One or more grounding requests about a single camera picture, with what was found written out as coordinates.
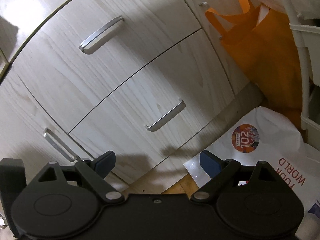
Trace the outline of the upper wooden drawer front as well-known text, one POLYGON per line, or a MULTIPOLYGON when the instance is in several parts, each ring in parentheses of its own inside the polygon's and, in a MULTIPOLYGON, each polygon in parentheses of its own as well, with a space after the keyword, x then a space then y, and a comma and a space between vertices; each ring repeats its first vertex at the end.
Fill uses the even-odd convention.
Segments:
POLYGON ((199 29, 183 0, 71 0, 13 62, 26 87, 65 130, 72 130, 126 79, 199 29), (110 20, 114 37, 93 54, 79 45, 110 20))

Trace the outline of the white printed plastic bag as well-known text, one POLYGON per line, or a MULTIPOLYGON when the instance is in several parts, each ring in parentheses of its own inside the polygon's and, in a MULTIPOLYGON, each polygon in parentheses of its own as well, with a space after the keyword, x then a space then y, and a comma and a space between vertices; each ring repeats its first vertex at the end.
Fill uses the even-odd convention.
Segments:
MULTIPOLYGON (((205 150, 241 167, 237 187, 203 201, 201 239, 319 239, 316 150, 286 117, 255 108, 205 150)), ((200 153, 185 168, 199 189, 210 181, 200 153)))

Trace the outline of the left cabinet door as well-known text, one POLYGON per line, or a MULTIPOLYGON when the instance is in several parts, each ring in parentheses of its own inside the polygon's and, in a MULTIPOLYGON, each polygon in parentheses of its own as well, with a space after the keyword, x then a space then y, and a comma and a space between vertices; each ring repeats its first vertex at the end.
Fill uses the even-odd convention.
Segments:
POLYGON ((46 128, 80 158, 94 159, 55 123, 11 69, 1 83, 1 158, 22 159, 27 181, 50 161, 72 165, 43 136, 46 128))

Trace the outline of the cabinet door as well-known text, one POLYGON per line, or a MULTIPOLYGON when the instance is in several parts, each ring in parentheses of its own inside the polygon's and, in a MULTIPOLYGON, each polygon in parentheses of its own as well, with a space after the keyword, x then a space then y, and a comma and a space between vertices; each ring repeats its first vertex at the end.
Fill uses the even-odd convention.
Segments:
POLYGON ((221 46, 220 33, 209 23, 205 17, 207 7, 199 6, 200 2, 207 2, 210 7, 221 15, 236 15, 241 12, 238 0, 185 0, 189 8, 199 20, 201 26, 209 37, 232 86, 234 94, 238 94, 248 83, 249 80, 237 67, 233 59, 226 53, 221 46))
POLYGON ((46 128, 80 158, 94 159, 55 123, 11 69, 1 83, 1 158, 22 159, 27 181, 50 161, 72 165, 43 136, 46 128))

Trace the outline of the orange fabric tote bag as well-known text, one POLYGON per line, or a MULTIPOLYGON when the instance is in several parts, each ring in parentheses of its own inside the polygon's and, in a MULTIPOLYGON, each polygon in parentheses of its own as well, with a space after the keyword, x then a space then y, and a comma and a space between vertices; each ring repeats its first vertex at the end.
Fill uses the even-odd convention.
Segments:
POLYGON ((241 14, 205 16, 221 35, 221 46, 267 99, 270 109, 301 126, 302 77, 289 18, 263 4, 238 0, 241 14))

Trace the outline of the right cabinet door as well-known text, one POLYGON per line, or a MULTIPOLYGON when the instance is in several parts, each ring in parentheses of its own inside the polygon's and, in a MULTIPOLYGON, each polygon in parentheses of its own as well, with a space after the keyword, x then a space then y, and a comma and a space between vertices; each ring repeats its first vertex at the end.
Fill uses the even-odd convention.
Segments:
POLYGON ((220 33, 209 23, 205 17, 207 7, 199 6, 200 2, 207 2, 210 7, 221 15, 236 15, 241 12, 238 0, 185 0, 189 8, 199 20, 201 26, 209 37, 232 86, 234 94, 238 94, 248 83, 249 80, 237 67, 233 59, 226 53, 221 46, 220 33))

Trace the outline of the white metal rack frame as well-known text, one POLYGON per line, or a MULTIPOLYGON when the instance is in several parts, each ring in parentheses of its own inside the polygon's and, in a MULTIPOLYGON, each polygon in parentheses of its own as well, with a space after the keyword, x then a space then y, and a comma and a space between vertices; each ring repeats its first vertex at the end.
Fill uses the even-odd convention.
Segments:
POLYGON ((301 24, 291 0, 281 0, 290 20, 302 77, 301 128, 307 142, 319 149, 319 27, 301 24))

